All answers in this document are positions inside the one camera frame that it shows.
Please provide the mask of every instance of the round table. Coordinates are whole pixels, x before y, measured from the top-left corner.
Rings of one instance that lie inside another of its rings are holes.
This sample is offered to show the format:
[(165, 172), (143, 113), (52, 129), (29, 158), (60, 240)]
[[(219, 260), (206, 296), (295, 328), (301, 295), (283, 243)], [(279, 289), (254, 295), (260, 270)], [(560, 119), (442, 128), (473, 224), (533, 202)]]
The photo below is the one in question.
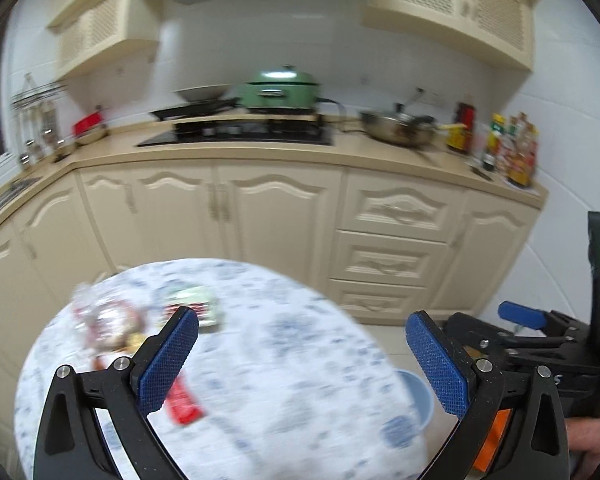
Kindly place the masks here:
[[(173, 286), (211, 288), (222, 309), (182, 368), (206, 416), (178, 426), (165, 407), (148, 420), (190, 480), (416, 478), (426, 464), (410, 393), (370, 335), (318, 292), (262, 267), (177, 260), (126, 270), (123, 286), (148, 316)], [(24, 471), (54, 371), (91, 370), (65, 307), (32, 346), (18, 381), (14, 426)], [(98, 410), (123, 478), (138, 478), (108, 412)]]

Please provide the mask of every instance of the drawer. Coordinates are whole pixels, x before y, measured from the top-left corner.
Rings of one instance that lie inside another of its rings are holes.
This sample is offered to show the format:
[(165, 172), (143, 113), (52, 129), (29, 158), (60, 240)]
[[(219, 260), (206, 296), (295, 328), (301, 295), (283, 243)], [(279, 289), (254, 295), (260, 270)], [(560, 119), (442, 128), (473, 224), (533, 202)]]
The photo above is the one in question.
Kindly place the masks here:
[(328, 297), (363, 323), (403, 325), (409, 314), (421, 309), (423, 296), (419, 286), (340, 280), (329, 280), (328, 285)]
[(447, 250), (436, 242), (338, 231), (330, 278), (427, 286)]
[(448, 242), (464, 190), (376, 171), (351, 170), (339, 227), (346, 231)]

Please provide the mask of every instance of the electrical cord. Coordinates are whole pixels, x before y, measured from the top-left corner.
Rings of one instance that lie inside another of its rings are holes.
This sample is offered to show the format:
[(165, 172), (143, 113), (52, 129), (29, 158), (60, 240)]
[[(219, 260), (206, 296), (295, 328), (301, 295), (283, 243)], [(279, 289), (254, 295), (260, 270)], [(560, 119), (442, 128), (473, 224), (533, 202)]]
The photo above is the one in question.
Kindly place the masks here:
[(327, 99), (327, 98), (324, 98), (324, 97), (318, 97), (317, 101), (319, 103), (331, 103), (331, 104), (334, 104), (334, 105), (336, 105), (338, 107), (338, 113), (340, 114), (340, 121), (338, 122), (338, 124), (340, 126), (338, 127), (338, 129), (339, 129), (339, 131), (340, 131), (341, 134), (348, 133), (348, 132), (345, 132), (343, 130), (344, 123), (347, 120), (347, 110), (345, 109), (345, 107), (341, 103), (339, 103), (337, 101), (334, 101), (332, 99)]

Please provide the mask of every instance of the red container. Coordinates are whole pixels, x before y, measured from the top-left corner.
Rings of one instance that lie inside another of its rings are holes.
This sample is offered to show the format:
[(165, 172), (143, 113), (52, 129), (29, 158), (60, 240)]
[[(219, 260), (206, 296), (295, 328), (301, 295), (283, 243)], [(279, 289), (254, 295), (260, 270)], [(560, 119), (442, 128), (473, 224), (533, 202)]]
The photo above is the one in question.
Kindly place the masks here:
[(98, 126), (104, 118), (100, 112), (94, 112), (87, 115), (84, 119), (74, 124), (74, 137), (80, 137), (84, 132), (91, 130), (94, 126)]

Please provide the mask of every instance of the blue bucket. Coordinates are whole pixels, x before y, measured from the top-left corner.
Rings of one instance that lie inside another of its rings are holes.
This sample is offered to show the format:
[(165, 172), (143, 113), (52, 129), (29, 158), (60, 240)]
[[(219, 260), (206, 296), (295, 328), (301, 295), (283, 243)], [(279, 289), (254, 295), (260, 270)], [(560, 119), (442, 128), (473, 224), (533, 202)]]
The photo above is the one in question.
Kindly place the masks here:
[(396, 371), (407, 390), (411, 393), (411, 397), (413, 397), (416, 410), (420, 416), (420, 431), (424, 431), (433, 417), (433, 391), (431, 391), (429, 384), (415, 373), (400, 369)]

